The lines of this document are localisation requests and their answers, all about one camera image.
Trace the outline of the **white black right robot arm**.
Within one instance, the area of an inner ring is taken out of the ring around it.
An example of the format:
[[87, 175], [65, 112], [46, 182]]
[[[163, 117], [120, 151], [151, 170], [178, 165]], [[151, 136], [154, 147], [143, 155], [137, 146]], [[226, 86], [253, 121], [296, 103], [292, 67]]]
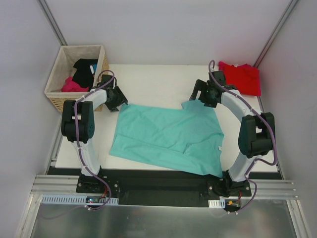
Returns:
[[218, 104], [227, 107], [239, 120], [239, 154], [227, 171], [230, 177], [223, 183], [227, 195], [235, 195], [241, 189], [257, 161], [274, 166], [277, 163], [275, 121], [272, 113], [256, 111], [242, 97], [233, 85], [227, 85], [222, 71], [209, 73], [209, 80], [196, 80], [190, 100], [198, 99], [204, 106], [216, 108]]

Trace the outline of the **red t shirt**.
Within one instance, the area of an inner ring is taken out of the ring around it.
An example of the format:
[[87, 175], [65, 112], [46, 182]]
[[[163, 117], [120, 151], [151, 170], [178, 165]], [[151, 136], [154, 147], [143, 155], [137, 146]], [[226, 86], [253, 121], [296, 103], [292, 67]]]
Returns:
[[218, 63], [219, 70], [223, 71], [226, 83], [234, 85], [241, 94], [249, 96], [261, 95], [260, 72], [249, 64], [239, 66], [229, 65], [222, 61]]

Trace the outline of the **teal t shirt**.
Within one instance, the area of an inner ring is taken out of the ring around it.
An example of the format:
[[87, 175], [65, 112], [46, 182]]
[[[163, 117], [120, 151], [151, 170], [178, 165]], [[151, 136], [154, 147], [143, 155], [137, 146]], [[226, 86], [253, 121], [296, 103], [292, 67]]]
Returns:
[[214, 109], [198, 100], [181, 109], [123, 105], [110, 155], [197, 175], [222, 177], [224, 134]]

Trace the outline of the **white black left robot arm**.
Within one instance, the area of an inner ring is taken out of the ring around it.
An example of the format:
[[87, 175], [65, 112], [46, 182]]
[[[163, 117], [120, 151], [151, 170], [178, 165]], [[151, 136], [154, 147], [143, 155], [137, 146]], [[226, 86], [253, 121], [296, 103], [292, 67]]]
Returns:
[[117, 85], [116, 77], [107, 74], [103, 74], [101, 82], [87, 94], [63, 104], [61, 133], [76, 150], [82, 166], [81, 174], [91, 177], [87, 186], [94, 193], [101, 192], [105, 186], [105, 181], [97, 176], [101, 165], [93, 146], [94, 111], [106, 105], [110, 112], [118, 112], [123, 104], [128, 104], [128, 100]]

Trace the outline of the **woven wicker basket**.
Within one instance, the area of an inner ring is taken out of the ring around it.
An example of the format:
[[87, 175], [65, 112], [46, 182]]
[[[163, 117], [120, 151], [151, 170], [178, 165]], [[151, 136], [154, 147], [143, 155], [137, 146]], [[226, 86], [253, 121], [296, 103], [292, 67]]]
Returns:
[[44, 94], [59, 112], [62, 112], [65, 100], [76, 100], [87, 94], [87, 92], [61, 91], [66, 79], [74, 75], [73, 66], [79, 59], [97, 60], [93, 86], [101, 81], [98, 75], [103, 70], [109, 70], [103, 45], [61, 46], [44, 90]]

